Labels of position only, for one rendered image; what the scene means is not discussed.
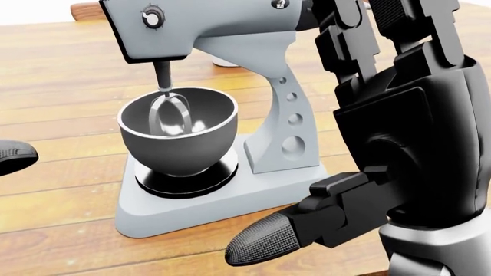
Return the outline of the steel whisk attachment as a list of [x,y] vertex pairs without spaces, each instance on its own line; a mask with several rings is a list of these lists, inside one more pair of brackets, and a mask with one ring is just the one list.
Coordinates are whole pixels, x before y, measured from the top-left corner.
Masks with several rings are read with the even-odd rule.
[[148,123],[151,135],[177,136],[192,133],[188,100],[173,92],[169,61],[153,63],[159,93],[152,100]]

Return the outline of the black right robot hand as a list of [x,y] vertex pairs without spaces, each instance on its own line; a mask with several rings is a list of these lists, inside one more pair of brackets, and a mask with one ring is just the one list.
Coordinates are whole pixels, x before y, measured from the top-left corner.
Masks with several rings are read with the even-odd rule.
[[247,266],[387,222],[443,229],[482,213],[491,180],[491,96],[463,52],[458,0],[311,0],[315,43],[336,75],[334,112],[357,172],[313,183],[309,197],[240,232],[226,263]]

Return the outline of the grey stand mixer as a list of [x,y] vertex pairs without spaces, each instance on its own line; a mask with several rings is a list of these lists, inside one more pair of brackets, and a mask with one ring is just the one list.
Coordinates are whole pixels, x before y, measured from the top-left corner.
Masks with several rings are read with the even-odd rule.
[[193,49],[269,82],[269,114],[254,133],[237,133],[217,163],[191,176],[154,172],[128,153],[115,215],[119,233],[147,238],[297,202],[326,175],[311,105],[285,61],[295,39],[293,31],[196,39]]

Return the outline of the dark wooden board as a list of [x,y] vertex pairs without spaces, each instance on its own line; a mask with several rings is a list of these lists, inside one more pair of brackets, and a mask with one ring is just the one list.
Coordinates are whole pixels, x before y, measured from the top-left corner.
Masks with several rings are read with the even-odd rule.
[[84,2],[70,6],[75,21],[106,20],[106,16],[98,2]]

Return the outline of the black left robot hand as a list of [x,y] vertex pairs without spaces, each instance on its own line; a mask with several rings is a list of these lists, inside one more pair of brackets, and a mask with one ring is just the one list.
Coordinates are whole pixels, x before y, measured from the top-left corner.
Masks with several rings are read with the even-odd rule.
[[36,149],[26,142],[0,140],[0,176],[18,172],[38,161]]

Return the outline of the steel mixing bowl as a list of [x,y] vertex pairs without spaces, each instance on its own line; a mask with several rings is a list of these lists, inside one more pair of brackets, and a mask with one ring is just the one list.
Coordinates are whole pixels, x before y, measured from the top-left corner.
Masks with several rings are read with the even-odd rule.
[[173,92],[189,103],[192,133],[177,136],[150,134],[148,115],[159,91],[124,105],[117,123],[129,154],[154,172],[191,176],[217,163],[231,148],[238,128],[238,104],[222,91],[178,87]]

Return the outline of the white round object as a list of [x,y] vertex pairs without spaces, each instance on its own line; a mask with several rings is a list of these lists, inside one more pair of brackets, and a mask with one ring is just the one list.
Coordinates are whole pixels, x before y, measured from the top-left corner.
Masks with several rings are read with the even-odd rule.
[[237,68],[237,67],[239,67],[237,64],[233,64],[229,61],[226,61],[224,59],[221,59],[221,58],[215,57],[215,56],[212,56],[212,63],[216,66],[224,67],[224,68]]

